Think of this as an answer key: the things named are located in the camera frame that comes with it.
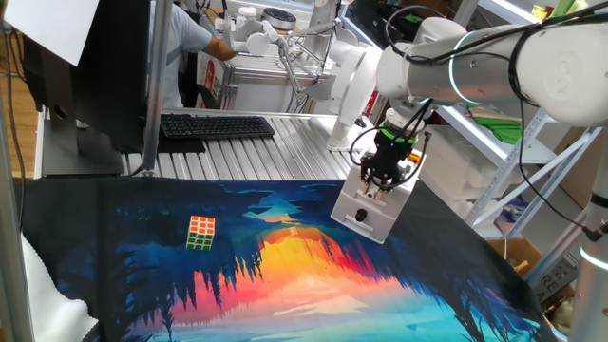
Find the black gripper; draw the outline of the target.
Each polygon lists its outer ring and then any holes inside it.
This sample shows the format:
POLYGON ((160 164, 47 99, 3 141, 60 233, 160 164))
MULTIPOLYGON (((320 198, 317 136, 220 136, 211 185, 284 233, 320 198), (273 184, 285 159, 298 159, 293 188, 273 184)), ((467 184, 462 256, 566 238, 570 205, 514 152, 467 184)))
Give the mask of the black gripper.
POLYGON ((402 167, 398 162, 409 156, 418 137, 410 140, 390 138, 378 133, 374 138, 376 152, 372 157, 363 157, 360 162, 363 194, 367 195, 371 180, 377 186, 374 198, 379 200, 384 194, 403 184, 409 173, 409 166, 402 167))

